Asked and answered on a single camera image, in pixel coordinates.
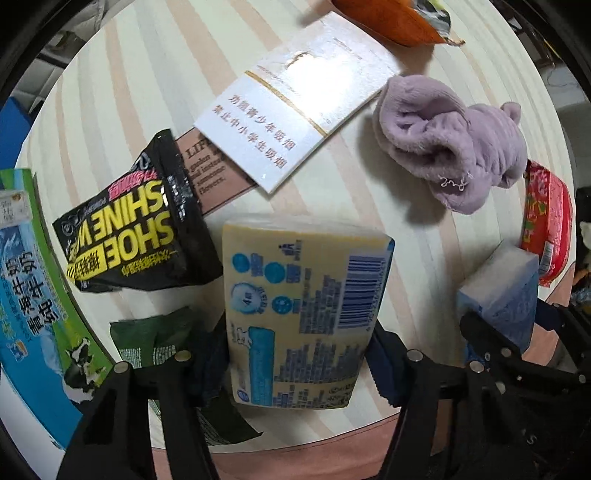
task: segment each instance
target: white label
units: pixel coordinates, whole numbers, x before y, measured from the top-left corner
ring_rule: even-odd
[[[0,191],[0,228],[30,222],[33,212],[27,192],[23,190]]]
[[[247,75],[230,85],[195,127],[268,193],[323,138],[292,107]]]
[[[331,12],[245,72],[195,127],[271,193],[399,72],[387,49]]]
[[[552,255],[554,254],[554,244],[551,242],[544,243],[544,253],[540,259],[539,275],[546,275],[552,266]]]

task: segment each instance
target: barcode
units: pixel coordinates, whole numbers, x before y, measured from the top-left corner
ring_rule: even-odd
[[[539,275],[546,275],[550,271],[552,265],[552,254],[554,253],[554,244],[546,242],[544,244],[544,253],[540,259],[540,267],[538,269]]]
[[[385,265],[384,257],[349,257],[339,328],[367,327],[374,319]]]

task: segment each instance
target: black packet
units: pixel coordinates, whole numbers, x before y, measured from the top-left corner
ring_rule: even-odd
[[[222,275],[197,196],[170,130],[157,133],[125,175],[53,228],[80,291],[160,290]]]

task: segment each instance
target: red package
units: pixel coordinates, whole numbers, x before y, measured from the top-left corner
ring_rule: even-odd
[[[529,160],[521,248],[540,258],[540,285],[549,287],[569,258],[573,207],[562,180]]]

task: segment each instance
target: yellow tissue package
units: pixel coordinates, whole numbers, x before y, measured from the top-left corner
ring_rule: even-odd
[[[223,227],[226,320],[238,403],[349,403],[394,252],[386,234],[311,217]]]

